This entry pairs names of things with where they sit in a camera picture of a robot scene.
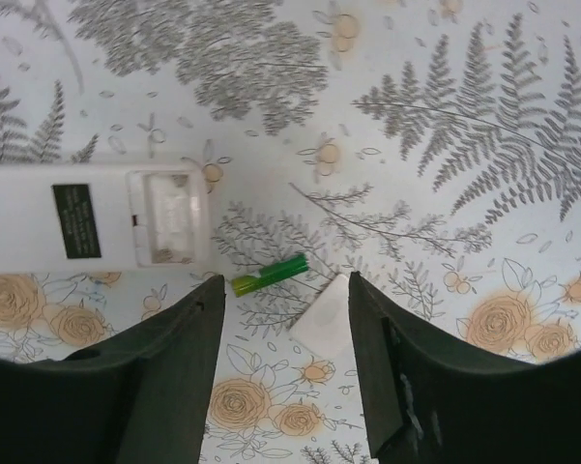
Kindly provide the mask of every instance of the white surface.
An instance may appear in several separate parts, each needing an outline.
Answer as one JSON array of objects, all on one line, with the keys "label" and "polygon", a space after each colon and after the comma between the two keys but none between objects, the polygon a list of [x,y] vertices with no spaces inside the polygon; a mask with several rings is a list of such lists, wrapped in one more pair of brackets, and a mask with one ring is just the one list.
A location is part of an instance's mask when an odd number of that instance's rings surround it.
[{"label": "white surface", "polygon": [[338,275],[290,329],[290,336],[321,358],[334,358],[352,341],[348,277]]}]

